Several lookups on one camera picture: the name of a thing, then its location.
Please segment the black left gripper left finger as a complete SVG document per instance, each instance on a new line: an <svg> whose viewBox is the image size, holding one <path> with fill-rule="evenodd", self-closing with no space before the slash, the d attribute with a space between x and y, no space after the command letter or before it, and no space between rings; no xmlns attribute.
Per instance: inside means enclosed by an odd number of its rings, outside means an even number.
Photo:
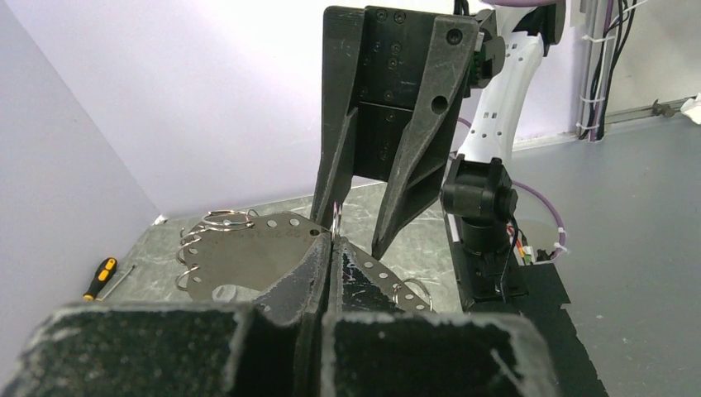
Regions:
<svg viewBox="0 0 701 397"><path fill-rule="evenodd" d="M83 303L51 314L5 396L323 396L332 242L251 302Z"/></svg>

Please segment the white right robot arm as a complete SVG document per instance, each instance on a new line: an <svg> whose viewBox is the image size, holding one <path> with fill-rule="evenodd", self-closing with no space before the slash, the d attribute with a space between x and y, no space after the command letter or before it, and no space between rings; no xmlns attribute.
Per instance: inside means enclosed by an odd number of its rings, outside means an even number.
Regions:
<svg viewBox="0 0 701 397"><path fill-rule="evenodd" d="M510 246L507 174L527 90L564 30L564 1L466 1L449 14L327 7L322 14L321 160L311 216L334 227L351 181L386 185L380 258L436 201L469 252Z"/></svg>

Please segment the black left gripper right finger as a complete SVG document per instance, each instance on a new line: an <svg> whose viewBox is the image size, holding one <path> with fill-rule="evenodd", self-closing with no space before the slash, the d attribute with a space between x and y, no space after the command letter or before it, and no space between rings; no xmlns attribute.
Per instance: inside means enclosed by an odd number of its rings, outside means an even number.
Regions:
<svg viewBox="0 0 701 397"><path fill-rule="evenodd" d="M322 319L322 396L561 396L546 341L510 313L350 311L340 301L340 237L331 255L330 301Z"/></svg>

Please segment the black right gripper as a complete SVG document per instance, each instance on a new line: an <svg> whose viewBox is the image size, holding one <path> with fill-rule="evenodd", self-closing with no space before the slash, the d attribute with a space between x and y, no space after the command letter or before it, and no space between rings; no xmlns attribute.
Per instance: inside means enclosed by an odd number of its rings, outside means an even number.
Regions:
<svg viewBox="0 0 701 397"><path fill-rule="evenodd" d="M375 259L436 202L455 128L452 107L465 91L478 35L472 17L373 6L325 9L322 146L311 210L316 224L331 228L334 205L350 191L354 155L356 175L389 180L371 245Z"/></svg>

